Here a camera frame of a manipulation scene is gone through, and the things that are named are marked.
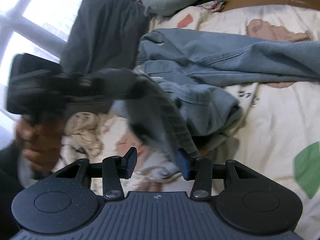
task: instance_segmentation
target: white bed sheet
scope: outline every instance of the white bed sheet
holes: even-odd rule
[[[253,19],[284,26],[294,33],[309,31],[314,40],[320,40],[320,12],[289,5],[255,6],[213,14],[189,7],[170,19],[154,18],[150,30],[177,28],[182,23],[188,24],[184,27],[187,29],[245,35],[246,27]],[[239,98],[237,89],[227,89]],[[294,167],[295,160],[301,160],[297,155],[320,141],[320,83],[296,82],[281,89],[260,84],[255,94],[244,123],[212,152],[213,160],[223,163],[227,159],[236,159],[293,190],[301,198],[304,208],[296,233],[304,239],[317,240],[320,238],[320,190],[318,188],[314,195],[307,195],[295,179]],[[314,164],[318,160],[310,151],[304,154],[306,172],[308,165],[313,169],[319,167],[313,178],[304,181],[312,184],[316,178],[320,180],[320,164]],[[212,194],[221,190],[221,182],[213,181]]]

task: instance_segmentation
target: bed sheet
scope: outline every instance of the bed sheet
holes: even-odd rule
[[[267,5],[210,13],[189,7],[173,17],[155,17],[157,28],[187,28],[245,35],[253,19],[284,26],[294,33],[308,31],[320,40],[320,12],[288,5]],[[246,87],[226,88],[241,99]],[[296,228],[304,239],[320,238],[320,83],[259,84],[239,129],[210,157],[216,163],[236,159],[293,190],[303,202]],[[213,181],[212,194],[223,189]]]
[[[294,33],[309,31],[314,40],[320,40],[320,12],[287,5],[247,7],[223,13],[188,7],[172,17],[156,16],[150,22],[149,31],[187,28],[245,35],[253,19],[284,26]],[[304,211],[296,233],[304,239],[317,240],[320,238],[320,83],[293,82],[281,86],[253,83],[225,89],[239,99],[245,109],[244,116],[229,130],[227,140],[208,144],[203,154],[215,163],[236,159],[297,193]],[[165,163],[163,154],[159,152],[158,159],[152,159],[150,149],[130,133],[125,119],[109,113],[107,120],[97,124],[94,130],[103,145],[99,154],[83,155],[78,151],[80,145],[70,137],[65,138],[62,151],[65,162],[60,162],[56,169],[81,157],[93,163],[101,162],[108,156],[124,155],[130,146],[135,146],[139,154],[137,168],[131,179],[122,180],[125,193],[191,191],[193,182],[184,181],[179,174],[167,181],[150,180],[150,170]],[[97,194],[102,194],[101,187],[101,179],[92,180],[92,190]],[[222,189],[221,181],[213,181],[212,195]]]

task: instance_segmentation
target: metal screw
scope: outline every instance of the metal screw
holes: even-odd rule
[[[193,159],[194,163],[197,164],[197,165],[199,165],[202,160],[203,160],[202,157],[196,157],[196,158]]]
[[[106,193],[106,197],[107,198],[118,198],[121,196],[121,192],[120,190],[115,190],[115,189],[112,189],[112,190],[109,190],[107,193]]]
[[[193,193],[193,196],[195,198],[205,198],[205,197],[209,196],[209,193],[207,191],[205,191],[205,190],[200,189],[200,190],[196,190]]]

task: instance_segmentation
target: bed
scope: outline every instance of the bed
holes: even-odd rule
[[[133,6],[136,13],[141,13],[143,17],[140,6],[131,3],[127,5]],[[87,17],[90,11],[87,8],[82,13],[81,10],[85,11],[83,5],[71,36],[77,28],[81,28],[84,16]],[[320,11],[290,5],[245,7],[223,13],[188,7],[172,17],[140,18],[141,22],[132,23],[127,30],[137,30],[134,28],[138,26],[138,36],[158,28],[187,28],[246,35],[247,26],[254,19],[269,22],[271,26],[283,26],[289,32],[307,34],[315,41],[320,40]],[[88,34],[83,37],[83,42],[90,43],[89,35],[101,34]],[[74,51],[76,45],[73,42],[75,39],[69,40],[66,54]],[[79,57],[85,54],[85,62],[88,62],[93,58],[92,51],[99,53],[102,46],[101,41],[92,43],[91,47],[97,49],[80,51],[82,55],[78,49],[73,59],[65,56],[61,63],[69,70],[73,66],[78,72],[85,71],[89,65],[99,64],[99,59],[92,64],[79,66]],[[134,50],[137,46],[134,44],[130,48],[126,52],[129,57],[125,61],[124,55],[118,54],[118,58],[113,58],[117,62],[115,67],[134,67]],[[320,238],[320,83],[246,83],[224,89],[239,99],[244,109],[243,117],[230,130],[227,138],[220,142],[206,143],[201,155],[211,158],[215,163],[224,163],[227,159],[238,160],[293,190],[301,198],[304,207],[296,233],[304,239],[317,240]],[[150,149],[130,132],[126,119],[116,116],[112,111],[107,114],[78,113],[69,119],[66,134],[68,136],[63,139],[61,153],[63,161],[58,163],[56,169],[82,157],[89,158],[93,163],[101,162],[108,156],[124,155],[131,146],[135,146],[139,154],[138,163],[132,178],[122,181],[125,192],[191,191],[192,181],[184,181],[179,173],[167,180],[154,179],[152,171],[161,168],[166,162],[163,153],[157,150],[156,154],[150,153]],[[92,190],[102,194],[101,179],[92,181]],[[221,190],[221,181],[214,180],[212,195]]]

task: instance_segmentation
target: hand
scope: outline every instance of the hand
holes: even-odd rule
[[[64,124],[62,117],[46,120],[35,127],[24,119],[17,122],[15,140],[34,170],[49,172],[57,164]]]

